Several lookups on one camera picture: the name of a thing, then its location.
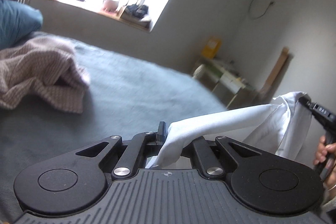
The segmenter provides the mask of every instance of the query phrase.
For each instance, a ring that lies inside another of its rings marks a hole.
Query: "blue pillow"
[[[13,0],[0,0],[0,50],[38,31],[43,23],[39,10]]]

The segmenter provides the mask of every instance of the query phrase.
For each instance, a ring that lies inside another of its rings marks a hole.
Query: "yellow container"
[[[202,50],[201,55],[209,59],[213,59],[221,44],[222,41],[219,38],[210,37],[204,49]]]

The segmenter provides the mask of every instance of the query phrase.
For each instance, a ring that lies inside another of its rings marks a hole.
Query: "gray wall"
[[[251,0],[169,0],[151,33],[52,0],[31,0],[42,30],[189,72],[208,36],[229,42]]]
[[[255,0],[251,9],[261,15],[270,0]],[[335,0],[275,0],[258,20],[248,17],[228,51],[242,75],[261,88],[283,46],[293,54],[275,93],[303,90],[312,100],[336,112]],[[322,127],[313,122],[299,160],[311,165]]]

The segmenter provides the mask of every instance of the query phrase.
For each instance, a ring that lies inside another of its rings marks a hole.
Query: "mattress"
[[[30,37],[48,35],[35,32]],[[0,219],[13,222],[21,209],[13,192],[25,167],[111,135],[123,140],[157,131],[159,121],[225,111],[207,89],[186,74],[71,41],[91,85],[82,114],[53,109],[34,95],[15,110],[0,110]]]

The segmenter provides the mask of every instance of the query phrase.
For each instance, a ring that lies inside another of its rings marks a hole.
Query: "metal screw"
[[[223,174],[223,169],[219,167],[210,167],[208,168],[207,173],[212,176],[218,176]]]
[[[117,176],[125,176],[125,175],[128,175],[129,173],[131,173],[131,171],[126,168],[126,167],[119,167],[119,168],[116,168],[113,173]]]

